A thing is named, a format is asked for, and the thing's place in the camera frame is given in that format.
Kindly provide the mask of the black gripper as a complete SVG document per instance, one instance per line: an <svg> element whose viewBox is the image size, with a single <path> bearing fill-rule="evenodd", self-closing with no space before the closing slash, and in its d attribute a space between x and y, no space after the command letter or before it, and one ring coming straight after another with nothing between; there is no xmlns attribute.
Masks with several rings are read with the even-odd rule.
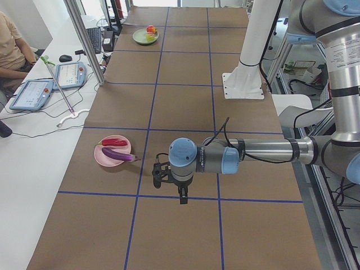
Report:
<svg viewBox="0 0 360 270"><path fill-rule="evenodd" d="M180 204L188 203L188 186L192 183L192 178L186 181L174 180L173 183L178 187Z"/></svg>

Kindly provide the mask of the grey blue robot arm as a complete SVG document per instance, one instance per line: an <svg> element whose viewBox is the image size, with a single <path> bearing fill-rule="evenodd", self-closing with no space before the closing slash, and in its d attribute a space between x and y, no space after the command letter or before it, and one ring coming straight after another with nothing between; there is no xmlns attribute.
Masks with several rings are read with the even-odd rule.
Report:
<svg viewBox="0 0 360 270"><path fill-rule="evenodd" d="M281 140L209 137L201 145L178 138L169 146L169 160L154 164L156 188L175 184L186 204L194 173L235 174L243 160L316 164L359 183L359 2L291 1L287 34L294 43L325 48L335 132Z"/></svg>

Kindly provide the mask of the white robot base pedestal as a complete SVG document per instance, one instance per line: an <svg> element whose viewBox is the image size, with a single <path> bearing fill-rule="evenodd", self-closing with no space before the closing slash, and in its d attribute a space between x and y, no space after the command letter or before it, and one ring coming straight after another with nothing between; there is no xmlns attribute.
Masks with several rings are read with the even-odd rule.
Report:
<svg viewBox="0 0 360 270"><path fill-rule="evenodd" d="M281 6L281 0L253 2L238 65L231 73L222 74L226 99L264 99L260 62Z"/></svg>

